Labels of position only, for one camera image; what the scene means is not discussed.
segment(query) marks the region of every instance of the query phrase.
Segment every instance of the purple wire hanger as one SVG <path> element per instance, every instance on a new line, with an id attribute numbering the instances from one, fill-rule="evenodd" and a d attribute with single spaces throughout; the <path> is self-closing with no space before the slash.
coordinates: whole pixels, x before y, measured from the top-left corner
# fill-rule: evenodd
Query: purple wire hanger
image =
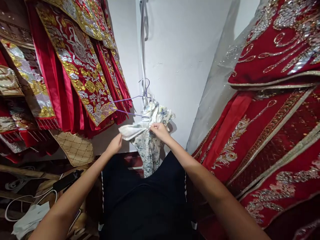
<path id="1" fill-rule="evenodd" d="M 125 101 L 125 100 L 134 99 L 134 98 L 137 98 L 137 97 L 146 97 L 146 98 L 151 98 L 151 97 L 148 97 L 148 93 L 147 93 L 147 91 L 148 91 L 148 87 L 149 87 L 149 85 L 150 85 L 150 80 L 149 80 L 148 78 L 145 78 L 145 79 L 147 79 L 147 80 L 148 80 L 149 84 L 148 84 L 148 86 L 147 86 L 147 88 L 146 88 L 146 91 L 143 93 L 143 96 L 139 95 L 139 96 L 136 96 L 136 97 L 133 97 L 133 98 L 121 99 L 121 100 L 113 101 L 112 103 L 122 102 L 122 101 Z M 130 114 L 130 115 L 135 115 L 135 116 L 140 116 L 140 117 L 150 118 L 150 117 L 146 117 L 146 116 L 143 116 L 143 115 L 139 115 L 139 114 L 135 114 L 135 113 L 129 113 L 129 112 L 126 112 L 126 111 L 122 111 L 122 110 L 119 110 L 119 109 L 115 109 L 115 108 L 113 108 L 113 107 L 111 107 L 111 108 L 112 108 L 112 109 L 114 109 L 114 110 L 116 110 L 116 111 L 123 112 L 123 113 L 127 113 L 127 114 Z"/>

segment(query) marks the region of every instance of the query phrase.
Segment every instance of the hand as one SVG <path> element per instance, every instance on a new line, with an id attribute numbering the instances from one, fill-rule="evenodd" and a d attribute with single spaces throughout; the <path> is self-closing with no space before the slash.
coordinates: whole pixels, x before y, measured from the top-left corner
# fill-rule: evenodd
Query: hand
<path id="1" fill-rule="evenodd" d="M 165 144 L 172 139 L 168 133 L 167 127 L 163 123 L 153 123 L 150 127 L 150 131 L 152 131 Z"/>
<path id="2" fill-rule="evenodd" d="M 122 135 L 119 133 L 117 136 L 112 139 L 112 141 L 109 143 L 109 146 L 106 149 L 107 153 L 110 153 L 112 156 L 115 155 L 117 152 L 119 152 L 120 148 L 122 146 Z"/>

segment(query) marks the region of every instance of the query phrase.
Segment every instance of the forearm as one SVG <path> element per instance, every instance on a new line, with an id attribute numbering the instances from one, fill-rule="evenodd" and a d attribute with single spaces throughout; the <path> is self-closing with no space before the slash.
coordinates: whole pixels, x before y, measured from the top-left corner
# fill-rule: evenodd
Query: forearm
<path id="1" fill-rule="evenodd" d="M 230 239 L 270 239 L 228 189 L 174 139 L 167 142 L 193 184 L 205 197 Z"/>
<path id="2" fill-rule="evenodd" d="M 59 198 L 32 233 L 30 240 L 65 239 L 81 204 L 99 174 L 112 157 L 104 152 L 100 158 Z"/>

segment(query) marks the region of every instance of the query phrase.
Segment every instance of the white cloth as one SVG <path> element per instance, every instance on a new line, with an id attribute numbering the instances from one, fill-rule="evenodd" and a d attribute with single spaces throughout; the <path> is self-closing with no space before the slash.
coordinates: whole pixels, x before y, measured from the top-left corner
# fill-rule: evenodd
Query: white cloth
<path id="1" fill-rule="evenodd" d="M 149 129 L 153 123 L 163 123 L 167 126 L 168 122 L 175 118 L 175 114 L 153 100 L 147 105 L 143 116 L 149 118 L 143 118 L 139 123 L 122 126 L 119 132 L 124 140 L 130 141 L 138 150 L 146 178 L 151 176 L 160 165 L 161 141 Z"/>
<path id="2" fill-rule="evenodd" d="M 17 239 L 20 240 L 28 232 L 36 229 L 39 222 L 44 218 L 49 210 L 49 202 L 42 205 L 32 205 L 27 213 L 13 225 L 13 231 L 11 234 L 16 235 Z"/>

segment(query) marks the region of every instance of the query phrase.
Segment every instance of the person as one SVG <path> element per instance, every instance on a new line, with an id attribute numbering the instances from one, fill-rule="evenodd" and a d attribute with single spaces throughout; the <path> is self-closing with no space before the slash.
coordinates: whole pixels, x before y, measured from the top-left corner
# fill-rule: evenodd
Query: person
<path id="1" fill-rule="evenodd" d="M 202 193 L 231 240 L 270 239 L 227 188 L 191 157 L 162 123 L 150 127 L 171 152 L 153 175 L 130 175 L 121 159 L 118 134 L 99 159 L 58 199 L 30 240 L 65 239 L 74 217 L 102 172 L 105 223 L 100 239 L 191 239 L 185 172 Z"/>

